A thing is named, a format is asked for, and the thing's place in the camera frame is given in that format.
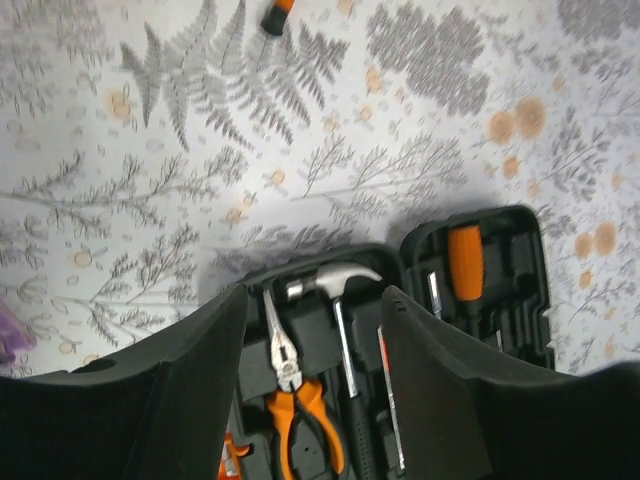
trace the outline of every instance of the hammer handle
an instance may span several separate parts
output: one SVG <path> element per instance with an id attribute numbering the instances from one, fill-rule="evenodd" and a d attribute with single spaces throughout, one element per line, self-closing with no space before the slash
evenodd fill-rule
<path id="1" fill-rule="evenodd" d="M 358 391 L 358 384 L 356 383 L 356 372 L 353 367 L 351 351 L 349 350 L 347 328 L 345 326 L 344 313 L 342 311 L 342 301 L 340 300 L 340 297 L 333 299 L 333 314 L 336 317 L 338 331 L 340 332 L 340 342 L 342 343 L 342 367 L 344 368 L 344 374 L 347 379 L 349 397 L 353 398 L 356 397 L 360 392 Z"/>
<path id="2" fill-rule="evenodd" d="M 345 402 L 345 424 L 350 436 L 351 462 L 358 480 L 379 480 L 373 454 L 369 416 L 360 395 Z"/>

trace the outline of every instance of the fern leaf print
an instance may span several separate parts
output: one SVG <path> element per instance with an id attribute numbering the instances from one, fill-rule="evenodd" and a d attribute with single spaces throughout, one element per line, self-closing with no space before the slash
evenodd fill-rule
<path id="1" fill-rule="evenodd" d="M 237 74 L 244 68 L 242 41 L 245 15 L 245 0 L 240 0 L 235 13 L 214 40 L 212 60 L 222 75 Z"/>
<path id="2" fill-rule="evenodd" d="M 142 118 L 144 126 L 149 126 L 149 116 L 158 103 L 160 96 L 160 82 L 162 76 L 160 40 L 156 36 L 151 26 L 147 23 L 144 26 L 147 32 L 147 55 L 144 58 L 144 81 L 138 83 L 138 89 L 142 97 Z"/>
<path id="3" fill-rule="evenodd" d="M 158 37 L 145 24 L 144 61 L 121 44 L 122 70 L 133 75 L 140 93 L 142 117 L 149 127 L 160 91 L 169 118 L 185 151 L 187 113 L 193 103 L 206 127 L 253 149 L 235 121 L 237 113 L 293 142 L 290 122 L 311 125 L 308 96 L 325 108 L 324 88 L 334 83 L 348 44 L 329 40 L 302 23 L 295 45 L 289 27 L 282 39 L 262 31 L 245 38 L 246 0 L 239 0 L 231 18 L 220 28 L 215 0 L 202 0 L 196 18 L 171 39 Z"/>
<path id="4" fill-rule="evenodd" d="M 218 16 L 213 0 L 203 0 L 198 16 L 169 42 L 175 58 L 171 65 L 180 70 L 203 62 L 205 47 L 216 30 Z"/>
<path id="5" fill-rule="evenodd" d="M 186 75 L 179 71 L 169 73 L 164 84 L 164 99 L 169 108 L 171 124 L 178 136 L 180 145 L 182 145 L 182 148 L 187 152 L 189 151 L 189 145 L 187 144 L 185 123 L 189 106 L 187 96 L 188 87 Z"/>

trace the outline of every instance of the claw hammer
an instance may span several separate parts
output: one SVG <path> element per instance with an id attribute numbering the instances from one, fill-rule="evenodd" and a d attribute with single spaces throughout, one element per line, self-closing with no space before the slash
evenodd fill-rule
<path id="1" fill-rule="evenodd" d="M 345 420 L 349 422 L 350 428 L 348 430 L 352 437 L 350 443 L 355 449 L 352 463 L 356 467 L 359 479 L 377 480 L 379 477 L 376 472 L 373 445 L 371 443 L 371 428 L 367 411 L 356 383 L 353 360 L 347 340 L 344 311 L 342 309 L 342 295 L 344 295 L 347 281 L 354 277 L 369 278 L 376 282 L 382 280 L 382 277 L 376 272 L 357 263 L 336 262 L 320 266 L 314 275 L 287 283 L 285 290 L 289 301 L 296 300 L 312 290 L 324 291 L 332 301 L 333 314 L 340 332 L 342 363 L 349 391 Z"/>

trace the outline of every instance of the floral tablecloth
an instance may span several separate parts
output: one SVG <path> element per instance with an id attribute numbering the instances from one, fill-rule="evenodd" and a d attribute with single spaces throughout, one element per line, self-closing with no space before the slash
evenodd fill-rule
<path id="1" fill-rule="evenodd" d="M 245 272 L 513 203 L 561 371 L 640 357 L 638 0 L 0 5 L 0 296 L 73 369 Z"/>

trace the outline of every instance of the tool case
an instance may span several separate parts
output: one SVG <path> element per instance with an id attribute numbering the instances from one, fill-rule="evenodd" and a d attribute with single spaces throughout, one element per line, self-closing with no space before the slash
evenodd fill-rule
<path id="1" fill-rule="evenodd" d="M 449 274 L 447 232 L 470 224 L 480 227 L 485 259 L 484 294 L 479 301 L 481 319 L 476 330 L 479 340 L 500 346 L 506 355 L 554 368 L 553 351 L 547 346 L 549 324 L 543 316 L 549 308 L 549 292 L 540 227 L 534 213 L 525 206 L 482 210 L 422 224 L 408 234 L 399 251 L 378 243 L 339 246 L 253 272 L 242 282 L 248 289 L 249 301 L 229 418 L 235 445 L 250 446 L 249 454 L 240 459 L 245 480 L 280 478 L 272 458 L 273 418 L 266 407 L 266 398 L 277 390 L 278 384 L 270 363 L 263 289 L 273 293 L 283 327 L 298 351 L 303 377 L 322 382 L 326 405 L 339 422 L 345 421 L 340 408 L 346 389 L 341 343 L 331 302 L 321 291 L 293 302 L 288 302 L 284 293 L 287 282 L 313 274 L 320 265 L 332 262 L 354 262 L 382 276 L 381 282 L 351 279 L 342 299 L 356 380 L 370 419 L 378 476 L 389 480 L 404 478 L 377 336 L 382 322 L 380 296 L 387 286 L 394 285 L 431 311 L 427 275 L 435 272 L 443 321 L 466 330 Z M 299 480 L 335 478 L 322 435 L 311 422 L 301 422 L 295 430 L 291 463 Z M 357 480 L 353 468 L 339 478 Z"/>

